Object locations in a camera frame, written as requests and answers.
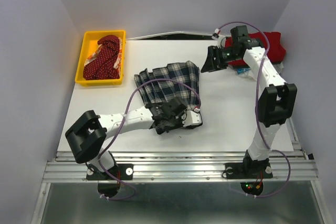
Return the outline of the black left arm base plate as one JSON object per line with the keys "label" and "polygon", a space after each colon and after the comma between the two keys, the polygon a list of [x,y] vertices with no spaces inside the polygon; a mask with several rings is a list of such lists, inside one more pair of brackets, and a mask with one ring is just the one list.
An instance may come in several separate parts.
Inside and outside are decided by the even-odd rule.
{"label": "black left arm base plate", "polygon": [[[99,181],[99,180],[113,180],[104,170],[101,172],[92,164],[85,163],[87,167],[86,180]],[[133,164],[115,164],[112,168],[105,169],[114,177],[120,180],[132,180],[133,179]]]}

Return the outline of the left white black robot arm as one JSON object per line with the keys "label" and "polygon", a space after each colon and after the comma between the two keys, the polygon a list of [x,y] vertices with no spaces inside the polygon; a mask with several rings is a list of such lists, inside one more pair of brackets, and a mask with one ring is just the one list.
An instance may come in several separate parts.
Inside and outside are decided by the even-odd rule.
{"label": "left white black robot arm", "polygon": [[155,129],[157,134],[183,126],[186,104],[180,98],[152,103],[118,114],[98,115],[86,111],[66,131],[65,137],[78,164],[91,164],[106,179],[113,178],[117,165],[111,154],[103,152],[105,140],[135,130]]}

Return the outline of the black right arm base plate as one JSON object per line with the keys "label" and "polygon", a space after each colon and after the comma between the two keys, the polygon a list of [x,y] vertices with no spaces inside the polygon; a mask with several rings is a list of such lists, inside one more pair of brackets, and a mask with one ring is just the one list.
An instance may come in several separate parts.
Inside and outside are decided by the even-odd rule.
{"label": "black right arm base plate", "polygon": [[265,179],[273,178],[273,173],[270,164],[253,165],[251,167],[245,166],[243,163],[225,163],[225,169],[222,172],[222,177],[227,179],[255,179],[263,176]]}

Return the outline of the navy white plaid skirt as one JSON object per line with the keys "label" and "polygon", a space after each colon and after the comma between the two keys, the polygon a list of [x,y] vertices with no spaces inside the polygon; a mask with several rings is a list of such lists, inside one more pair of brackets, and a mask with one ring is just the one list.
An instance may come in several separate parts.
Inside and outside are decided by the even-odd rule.
{"label": "navy white plaid skirt", "polygon": [[142,70],[134,75],[145,106],[164,105],[179,99],[186,105],[186,111],[200,112],[199,67],[191,62],[169,63],[165,67]]}

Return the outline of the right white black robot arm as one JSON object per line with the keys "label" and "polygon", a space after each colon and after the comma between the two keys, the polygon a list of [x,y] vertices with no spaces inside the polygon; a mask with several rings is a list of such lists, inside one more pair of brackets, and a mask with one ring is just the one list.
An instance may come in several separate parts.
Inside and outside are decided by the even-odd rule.
{"label": "right white black robot arm", "polygon": [[240,163],[226,163],[223,176],[227,179],[272,178],[269,154],[275,136],[286,120],[292,116],[297,87],[285,81],[267,54],[267,39],[252,38],[247,26],[231,29],[232,43],[224,47],[220,42],[209,46],[201,72],[226,69],[230,62],[243,60],[256,77],[255,116],[257,128],[250,147]]}

